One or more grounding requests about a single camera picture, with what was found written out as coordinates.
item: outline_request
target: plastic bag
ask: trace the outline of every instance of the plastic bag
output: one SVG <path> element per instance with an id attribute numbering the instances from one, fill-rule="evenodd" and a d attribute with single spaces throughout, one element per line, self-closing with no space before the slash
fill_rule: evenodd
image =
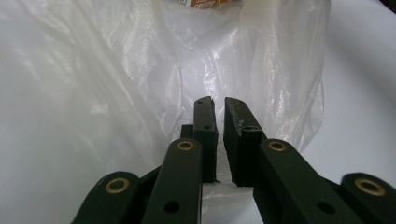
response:
<path id="1" fill-rule="evenodd" d="M 194 100 L 247 102 L 269 137 L 299 149 L 321 122 L 325 0 L 0 3 L 0 222 L 69 223 L 102 176 L 160 165 Z M 219 144 L 203 222 L 254 212 Z"/>

